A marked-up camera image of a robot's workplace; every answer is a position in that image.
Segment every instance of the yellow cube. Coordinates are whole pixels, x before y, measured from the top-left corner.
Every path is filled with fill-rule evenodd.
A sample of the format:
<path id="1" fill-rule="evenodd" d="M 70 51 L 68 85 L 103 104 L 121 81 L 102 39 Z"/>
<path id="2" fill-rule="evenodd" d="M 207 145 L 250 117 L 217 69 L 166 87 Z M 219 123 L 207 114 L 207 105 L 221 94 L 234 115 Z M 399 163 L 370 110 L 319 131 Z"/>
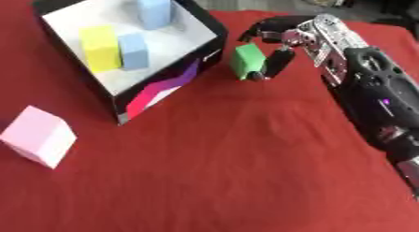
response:
<path id="1" fill-rule="evenodd" d="M 108 71 L 122 66 L 118 38 L 112 26 L 81 29 L 80 38 L 92 72 Z"/>

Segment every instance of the pink foam block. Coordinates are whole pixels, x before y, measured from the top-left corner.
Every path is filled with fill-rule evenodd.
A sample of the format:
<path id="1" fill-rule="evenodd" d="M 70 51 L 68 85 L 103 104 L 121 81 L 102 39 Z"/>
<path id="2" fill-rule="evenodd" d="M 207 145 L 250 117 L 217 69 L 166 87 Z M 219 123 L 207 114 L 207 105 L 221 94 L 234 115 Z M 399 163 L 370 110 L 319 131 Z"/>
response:
<path id="1" fill-rule="evenodd" d="M 56 168 L 76 136 L 63 119 L 29 106 L 0 135 L 0 140 L 21 156 Z"/>

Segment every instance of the red tablecloth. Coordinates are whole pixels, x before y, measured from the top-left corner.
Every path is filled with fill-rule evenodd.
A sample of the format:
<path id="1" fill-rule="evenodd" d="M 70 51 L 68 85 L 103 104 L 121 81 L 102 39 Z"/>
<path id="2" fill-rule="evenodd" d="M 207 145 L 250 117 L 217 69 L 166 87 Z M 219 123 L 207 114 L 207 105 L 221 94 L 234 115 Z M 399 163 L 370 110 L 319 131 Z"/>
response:
<path id="1" fill-rule="evenodd" d="M 31 0 L 1 1 L 2 128 L 31 104 L 79 136 L 54 171 L 0 144 L 1 231 L 418 231 L 408 187 L 302 51 L 266 83 L 238 82 L 224 60 L 117 127 L 43 36 Z M 274 15 L 213 14 L 231 31 L 226 55 L 239 33 Z M 419 50 L 406 31 L 350 26 L 417 78 Z"/>

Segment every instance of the colorful graphic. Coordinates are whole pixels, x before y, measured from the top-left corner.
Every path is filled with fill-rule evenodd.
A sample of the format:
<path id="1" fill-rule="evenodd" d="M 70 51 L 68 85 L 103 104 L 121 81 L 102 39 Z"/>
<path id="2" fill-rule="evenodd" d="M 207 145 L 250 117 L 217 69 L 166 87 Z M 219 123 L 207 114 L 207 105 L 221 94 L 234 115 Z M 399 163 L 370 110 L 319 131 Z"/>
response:
<path id="1" fill-rule="evenodd" d="M 131 120 L 138 116 L 147 105 L 162 91 L 185 85 L 195 76 L 199 66 L 199 59 L 193 62 L 188 69 L 179 77 L 170 80 L 162 80 L 152 83 L 144 88 L 137 97 L 126 106 L 128 119 Z"/>

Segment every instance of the black box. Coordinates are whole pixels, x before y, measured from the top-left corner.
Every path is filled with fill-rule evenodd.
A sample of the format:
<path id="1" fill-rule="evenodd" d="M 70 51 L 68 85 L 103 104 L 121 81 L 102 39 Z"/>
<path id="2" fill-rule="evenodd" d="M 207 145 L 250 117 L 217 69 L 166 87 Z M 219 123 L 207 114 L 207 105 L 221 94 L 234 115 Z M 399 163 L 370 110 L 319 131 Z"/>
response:
<path id="1" fill-rule="evenodd" d="M 124 124 L 222 58 L 225 27 L 193 0 L 172 4 L 172 24 L 155 31 L 141 29 L 135 0 L 37 0 L 34 9 L 51 42 L 79 65 L 89 87 L 118 124 Z M 151 44 L 150 68 L 93 74 L 81 50 L 79 29 L 101 24 L 113 25 L 118 36 L 143 32 Z"/>

